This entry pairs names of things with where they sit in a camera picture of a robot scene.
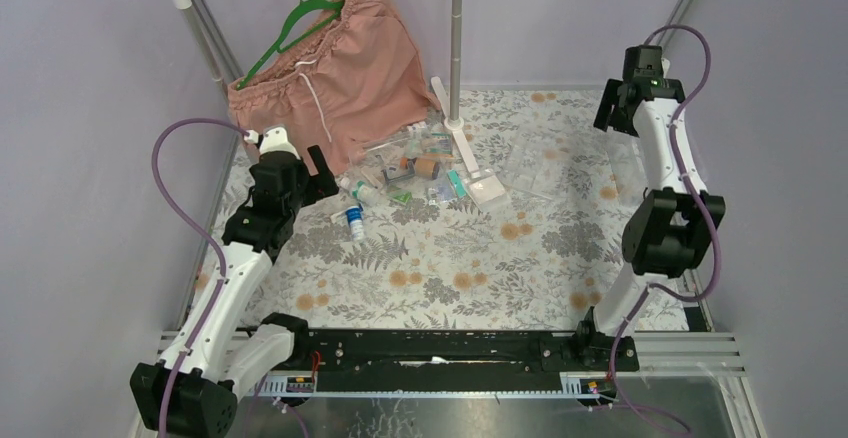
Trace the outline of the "clear plastic kit box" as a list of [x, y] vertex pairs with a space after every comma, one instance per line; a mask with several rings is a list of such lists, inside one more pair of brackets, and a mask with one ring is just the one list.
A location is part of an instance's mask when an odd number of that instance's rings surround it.
[[549, 200], [587, 200], [613, 174], [620, 181], [641, 172], [638, 149], [602, 135], [567, 135], [523, 129], [510, 142], [501, 180], [509, 188]]

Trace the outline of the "green small medicine box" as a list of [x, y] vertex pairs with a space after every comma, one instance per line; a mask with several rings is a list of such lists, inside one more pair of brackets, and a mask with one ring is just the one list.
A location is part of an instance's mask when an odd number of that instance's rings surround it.
[[405, 189], [391, 189], [388, 191], [388, 198], [397, 204], [406, 205], [412, 199], [413, 195]]

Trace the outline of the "blue white medicine bottle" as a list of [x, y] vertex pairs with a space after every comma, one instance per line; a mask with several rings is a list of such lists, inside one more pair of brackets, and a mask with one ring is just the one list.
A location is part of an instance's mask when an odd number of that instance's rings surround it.
[[344, 217], [346, 219], [353, 241], [363, 241], [366, 238], [366, 231], [364, 226], [362, 206], [355, 205], [347, 208], [344, 211]]

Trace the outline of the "clear zip bag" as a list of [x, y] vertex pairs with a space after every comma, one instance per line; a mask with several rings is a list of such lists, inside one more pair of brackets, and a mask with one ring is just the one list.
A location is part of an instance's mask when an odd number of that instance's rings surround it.
[[339, 185], [367, 206], [413, 198], [441, 205], [467, 195], [455, 169], [452, 136], [423, 122], [352, 151]]

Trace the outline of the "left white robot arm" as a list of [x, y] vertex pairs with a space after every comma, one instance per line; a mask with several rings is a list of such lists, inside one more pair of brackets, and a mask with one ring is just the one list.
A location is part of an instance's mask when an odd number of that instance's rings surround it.
[[338, 193], [318, 146], [316, 171], [294, 154], [261, 153], [252, 165], [248, 200], [226, 222], [219, 277], [201, 294], [174, 341], [154, 364], [140, 363], [130, 388], [145, 427], [161, 437], [224, 437], [238, 403], [276, 365], [296, 369], [309, 359], [306, 323], [273, 316], [237, 350], [230, 343], [247, 303], [292, 237], [298, 212]]

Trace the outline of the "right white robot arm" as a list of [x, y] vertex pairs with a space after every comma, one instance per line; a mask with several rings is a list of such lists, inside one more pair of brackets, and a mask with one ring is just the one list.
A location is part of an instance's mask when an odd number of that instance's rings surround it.
[[636, 141], [646, 193], [623, 230], [621, 273], [573, 338], [571, 352], [589, 370], [624, 355], [624, 338], [648, 299], [670, 294], [670, 280], [718, 248], [725, 200], [707, 190], [697, 171], [684, 122], [686, 94], [664, 72], [661, 47], [627, 48], [622, 76], [608, 80], [594, 120], [595, 128]]

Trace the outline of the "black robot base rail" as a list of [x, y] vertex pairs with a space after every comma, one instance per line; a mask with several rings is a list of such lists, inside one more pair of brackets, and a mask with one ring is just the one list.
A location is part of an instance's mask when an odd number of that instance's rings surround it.
[[640, 368], [631, 338], [594, 332], [315, 329], [274, 366], [320, 392], [542, 392], [563, 373]]

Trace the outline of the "white gauze pack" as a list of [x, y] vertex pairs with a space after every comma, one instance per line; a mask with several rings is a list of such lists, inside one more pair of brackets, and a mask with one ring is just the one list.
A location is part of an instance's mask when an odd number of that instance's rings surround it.
[[509, 202], [506, 187], [491, 168], [471, 173], [463, 180], [463, 185], [482, 213], [492, 212]]

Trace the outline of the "brown medicine bottle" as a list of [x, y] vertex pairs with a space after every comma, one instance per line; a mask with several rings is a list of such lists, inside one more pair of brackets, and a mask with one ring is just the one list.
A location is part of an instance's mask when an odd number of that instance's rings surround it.
[[429, 158], [403, 158], [401, 167], [410, 170], [415, 176], [435, 180], [441, 171], [441, 163]]

